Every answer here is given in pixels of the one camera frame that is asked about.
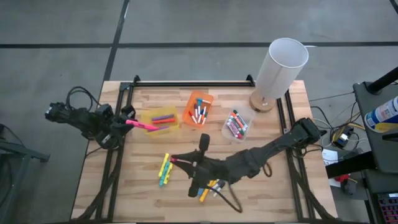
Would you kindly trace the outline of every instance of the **spray can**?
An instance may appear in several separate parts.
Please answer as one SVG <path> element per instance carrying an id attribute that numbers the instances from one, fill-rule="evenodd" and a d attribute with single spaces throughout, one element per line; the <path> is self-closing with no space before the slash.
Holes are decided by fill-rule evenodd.
<path id="1" fill-rule="evenodd" d="M 364 123 L 378 133 L 398 128 L 398 96 L 367 113 Z"/>

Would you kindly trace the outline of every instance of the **lamp base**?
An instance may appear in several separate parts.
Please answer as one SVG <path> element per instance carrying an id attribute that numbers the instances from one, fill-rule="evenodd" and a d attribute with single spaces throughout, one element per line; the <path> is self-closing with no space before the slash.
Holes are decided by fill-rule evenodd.
<path id="1" fill-rule="evenodd" d="M 266 113 L 270 111 L 276 104 L 275 100 L 266 99 L 259 95 L 256 91 L 251 94 L 249 102 L 251 108 L 260 113 Z"/>

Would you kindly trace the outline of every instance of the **lamp shade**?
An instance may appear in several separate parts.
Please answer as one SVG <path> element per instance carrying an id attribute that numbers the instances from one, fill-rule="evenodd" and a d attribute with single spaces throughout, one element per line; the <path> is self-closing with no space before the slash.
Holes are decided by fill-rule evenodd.
<path id="1" fill-rule="evenodd" d="M 290 38 L 274 40 L 256 80 L 257 94 L 266 99 L 282 97 L 307 61 L 307 48 L 299 41 Z"/>

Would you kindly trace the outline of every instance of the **pink marker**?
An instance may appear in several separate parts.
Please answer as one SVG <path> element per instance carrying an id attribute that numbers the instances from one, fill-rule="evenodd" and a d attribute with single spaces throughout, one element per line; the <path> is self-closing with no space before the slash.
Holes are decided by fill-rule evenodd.
<path id="1" fill-rule="evenodd" d="M 150 124 L 144 124 L 144 123 L 141 123 L 141 122 L 138 122 L 138 121 L 133 121 L 133 120 L 127 120 L 126 124 L 132 124 L 132 125 L 134 125 L 137 128 L 142 128 L 142 129 L 146 129 L 146 130 L 149 130 L 149 131 L 159 130 L 159 128 L 156 127 L 156 126 L 153 126 L 153 125 L 150 125 Z"/>

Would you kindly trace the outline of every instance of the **red marker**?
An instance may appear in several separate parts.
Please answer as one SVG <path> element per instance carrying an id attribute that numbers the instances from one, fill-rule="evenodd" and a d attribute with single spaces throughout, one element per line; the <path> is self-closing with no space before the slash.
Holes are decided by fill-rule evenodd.
<path id="1" fill-rule="evenodd" d="M 189 116 L 191 116 L 193 122 L 195 122 L 195 124 L 197 124 L 198 122 L 196 121 L 195 117 L 193 116 L 193 114 L 191 113 L 191 111 L 188 111 Z"/>

